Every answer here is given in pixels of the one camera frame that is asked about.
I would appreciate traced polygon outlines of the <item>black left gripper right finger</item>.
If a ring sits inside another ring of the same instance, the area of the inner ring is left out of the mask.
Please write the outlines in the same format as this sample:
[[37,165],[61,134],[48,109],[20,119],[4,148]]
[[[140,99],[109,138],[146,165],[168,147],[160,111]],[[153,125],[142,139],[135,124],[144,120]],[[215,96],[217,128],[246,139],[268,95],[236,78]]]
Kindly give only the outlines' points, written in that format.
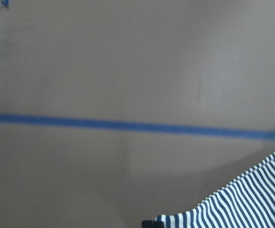
[[165,228],[163,221],[154,221],[153,228]]

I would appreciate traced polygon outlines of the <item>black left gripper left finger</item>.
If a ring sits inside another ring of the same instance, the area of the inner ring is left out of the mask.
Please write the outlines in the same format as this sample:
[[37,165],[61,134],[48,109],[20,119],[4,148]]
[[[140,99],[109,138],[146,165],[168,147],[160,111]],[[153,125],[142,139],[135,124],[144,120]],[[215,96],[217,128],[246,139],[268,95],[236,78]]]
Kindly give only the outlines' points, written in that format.
[[153,221],[152,220],[142,221],[142,228],[153,228]]

